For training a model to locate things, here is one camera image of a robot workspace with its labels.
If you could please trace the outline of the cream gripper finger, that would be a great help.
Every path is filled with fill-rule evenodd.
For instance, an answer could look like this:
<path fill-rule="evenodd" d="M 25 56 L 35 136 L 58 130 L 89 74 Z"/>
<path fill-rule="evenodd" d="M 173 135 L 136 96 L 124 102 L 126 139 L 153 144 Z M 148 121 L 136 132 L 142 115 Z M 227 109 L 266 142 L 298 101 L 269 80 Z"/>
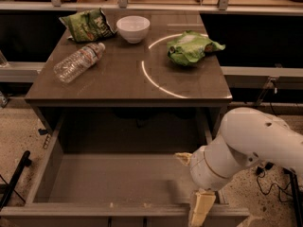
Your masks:
<path fill-rule="evenodd" d="M 203 189 L 194 191 L 190 199 L 188 227 L 201 227 L 215 200 L 216 196 L 213 191 Z"/>

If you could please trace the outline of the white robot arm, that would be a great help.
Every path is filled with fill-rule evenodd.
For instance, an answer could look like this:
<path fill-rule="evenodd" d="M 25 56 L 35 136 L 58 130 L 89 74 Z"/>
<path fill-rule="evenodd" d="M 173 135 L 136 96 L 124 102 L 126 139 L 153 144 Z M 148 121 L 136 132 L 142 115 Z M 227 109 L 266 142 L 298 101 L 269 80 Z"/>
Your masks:
<path fill-rule="evenodd" d="M 216 137 L 192 153 L 176 158 L 189 167 L 193 192 L 188 227 L 200 227 L 215 201 L 215 193 L 240 171 L 267 161 L 297 176 L 303 175 L 303 135 L 268 113 L 240 107 L 226 113 Z"/>

